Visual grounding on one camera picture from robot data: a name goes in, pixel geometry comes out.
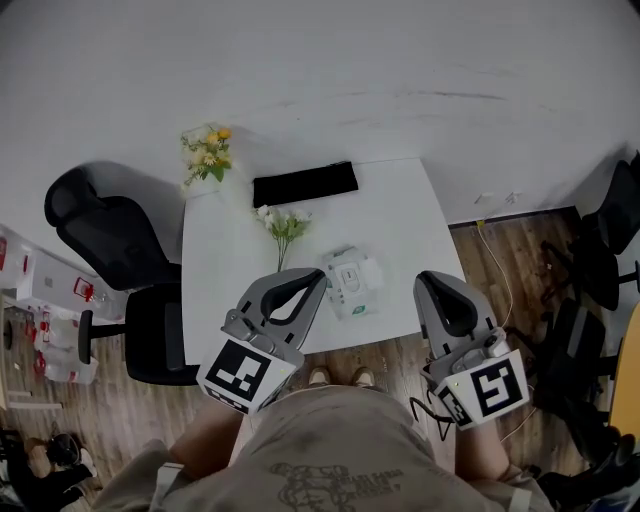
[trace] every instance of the white table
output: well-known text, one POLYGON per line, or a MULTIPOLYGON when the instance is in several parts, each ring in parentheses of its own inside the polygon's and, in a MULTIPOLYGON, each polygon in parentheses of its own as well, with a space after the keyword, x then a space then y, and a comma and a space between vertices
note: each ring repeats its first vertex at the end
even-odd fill
MULTIPOLYGON (((449 228, 420 160, 355 165, 354 171, 359 191, 291 205, 311 212, 313 220, 309 233, 289 248, 286 267, 317 267, 320 256, 333 249, 362 247, 384 273, 380 311, 340 322, 323 300, 302 347, 304 353, 418 332, 413 300, 416 275, 437 270, 464 279, 449 228)), ((187 201, 182 307, 189 364, 200 363, 225 314, 248 286, 276 270, 276 243, 253 217, 249 198, 247 190, 244 195, 213 193, 187 201)))

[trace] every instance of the yellow flower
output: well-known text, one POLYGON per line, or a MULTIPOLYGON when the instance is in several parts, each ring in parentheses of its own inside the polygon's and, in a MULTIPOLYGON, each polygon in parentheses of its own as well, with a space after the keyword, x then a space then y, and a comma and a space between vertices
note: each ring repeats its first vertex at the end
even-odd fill
POLYGON ((222 140, 230 139, 231 130, 229 130, 229 128, 220 128, 218 130, 218 137, 220 137, 222 140))

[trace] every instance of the baseboard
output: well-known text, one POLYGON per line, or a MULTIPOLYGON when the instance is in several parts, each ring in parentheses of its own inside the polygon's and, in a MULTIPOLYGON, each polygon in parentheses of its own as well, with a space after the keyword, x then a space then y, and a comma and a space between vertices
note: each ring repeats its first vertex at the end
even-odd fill
MULTIPOLYGON (((528 212, 511 213, 508 215, 495 216, 495 217, 491 217, 490 219, 487 219, 485 223, 489 224, 491 222, 500 222, 503 220, 519 219, 521 217, 533 217, 534 215, 542 215, 545 213, 559 213, 563 211, 569 215, 575 216, 576 221, 580 220, 580 214, 578 213, 578 210, 576 209, 575 206, 561 206, 559 208, 549 208, 548 210, 532 210, 528 212)), ((482 220, 482 219, 454 222, 452 224, 449 224, 449 229, 475 226, 479 220, 482 220)))

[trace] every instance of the beige t-shirt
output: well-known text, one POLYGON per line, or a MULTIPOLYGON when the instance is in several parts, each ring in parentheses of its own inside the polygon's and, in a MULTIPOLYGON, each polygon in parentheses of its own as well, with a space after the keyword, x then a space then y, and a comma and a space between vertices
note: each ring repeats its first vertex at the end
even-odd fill
POLYGON ((162 443, 150 443, 94 510, 552 510, 516 468, 504 482, 468 484, 438 467, 407 410, 382 393, 328 386, 289 395, 265 412, 229 468, 196 482, 180 473, 156 485, 170 457, 162 443))

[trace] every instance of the office chair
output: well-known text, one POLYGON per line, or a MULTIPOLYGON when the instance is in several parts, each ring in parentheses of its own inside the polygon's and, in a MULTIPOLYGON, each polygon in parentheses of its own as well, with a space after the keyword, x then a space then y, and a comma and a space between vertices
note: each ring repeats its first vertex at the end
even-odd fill
POLYGON ((640 293, 640 264, 634 272, 620 276, 616 255, 621 254, 640 229, 640 153, 631 164, 619 161, 607 195, 600 208, 585 215, 578 239, 569 245, 573 260, 546 240, 544 251, 551 251, 564 266, 569 277, 542 296, 549 300, 559 289, 573 284, 576 300, 584 290, 602 307, 614 311, 618 307, 619 286, 635 281, 640 293))
POLYGON ((58 236, 114 290, 180 283, 144 210, 127 197, 99 198, 76 167, 49 188, 45 217, 58 236))
POLYGON ((185 364, 180 285, 158 285, 131 294, 124 324, 92 325, 93 311, 80 318, 80 361, 91 362, 91 341, 125 335, 129 377, 160 386, 193 386, 198 365, 185 364))
POLYGON ((571 438, 591 468, 574 477, 547 473, 539 484, 550 500, 562 506, 587 503, 626 487, 640 478, 640 459, 633 456, 635 438, 605 426, 608 413, 593 405, 600 375, 615 376, 618 357, 600 357, 605 328, 598 318, 572 299, 565 299, 556 321, 545 313, 541 343, 507 328, 533 353, 527 376, 537 375, 533 404, 566 423, 571 438))
POLYGON ((125 335, 129 375, 142 382, 195 385, 197 366, 184 362, 180 265, 169 263, 140 206, 126 197, 98 197, 77 167, 51 186, 45 216, 60 238, 116 290, 129 296, 125 323, 92 326, 82 314, 78 352, 89 364, 91 339, 125 335))

